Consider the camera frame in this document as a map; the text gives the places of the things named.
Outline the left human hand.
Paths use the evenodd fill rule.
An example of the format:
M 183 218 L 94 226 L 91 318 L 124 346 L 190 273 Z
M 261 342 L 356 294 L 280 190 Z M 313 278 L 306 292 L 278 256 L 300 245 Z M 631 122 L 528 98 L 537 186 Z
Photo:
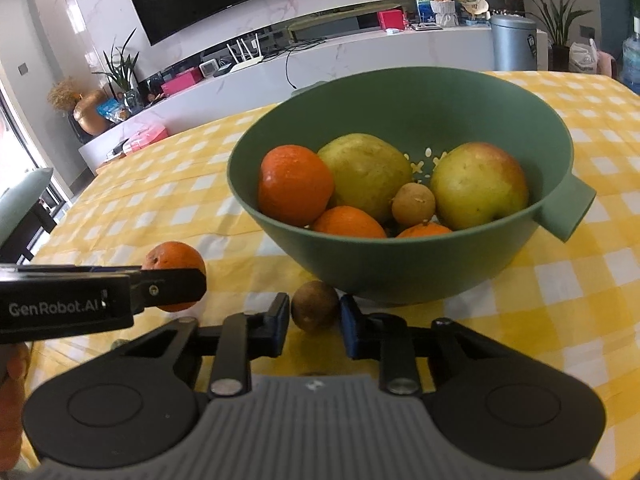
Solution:
M 27 344 L 14 344 L 1 384 L 1 470 L 12 469 L 21 456 L 22 414 L 25 403 L 25 380 L 30 363 Z

